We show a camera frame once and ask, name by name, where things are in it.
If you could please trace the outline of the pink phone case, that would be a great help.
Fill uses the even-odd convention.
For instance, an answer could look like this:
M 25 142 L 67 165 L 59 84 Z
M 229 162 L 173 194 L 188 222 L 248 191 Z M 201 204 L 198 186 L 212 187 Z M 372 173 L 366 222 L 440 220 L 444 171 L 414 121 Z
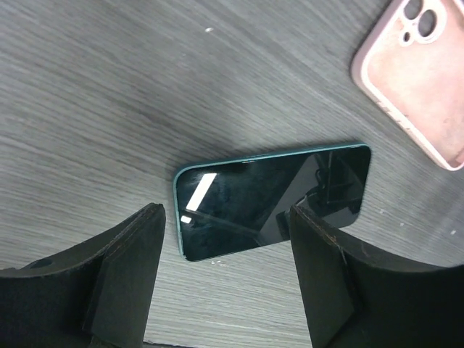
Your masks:
M 391 1 L 351 76 L 438 166 L 463 168 L 463 2 Z

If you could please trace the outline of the dark green phone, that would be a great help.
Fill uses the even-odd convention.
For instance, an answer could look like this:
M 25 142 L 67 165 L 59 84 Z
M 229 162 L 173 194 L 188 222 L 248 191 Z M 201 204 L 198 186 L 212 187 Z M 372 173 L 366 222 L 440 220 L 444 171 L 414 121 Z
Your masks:
M 353 143 L 182 167 L 173 179 L 181 256 L 198 262 L 288 241 L 298 204 L 337 228 L 353 224 L 371 157 Z

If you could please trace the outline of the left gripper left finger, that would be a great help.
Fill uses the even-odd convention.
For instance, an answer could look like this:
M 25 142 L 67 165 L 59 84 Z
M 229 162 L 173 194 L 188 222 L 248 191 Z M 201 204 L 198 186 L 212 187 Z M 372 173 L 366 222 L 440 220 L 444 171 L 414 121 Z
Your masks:
M 3 347 L 141 347 L 165 209 L 123 222 L 23 268 L 1 271 Z

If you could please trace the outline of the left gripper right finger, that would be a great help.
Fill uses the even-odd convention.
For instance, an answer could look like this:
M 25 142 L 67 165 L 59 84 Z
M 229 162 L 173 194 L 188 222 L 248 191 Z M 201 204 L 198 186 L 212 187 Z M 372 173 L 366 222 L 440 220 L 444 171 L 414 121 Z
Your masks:
M 463 266 L 380 249 L 302 207 L 290 240 L 314 347 L 461 347 Z

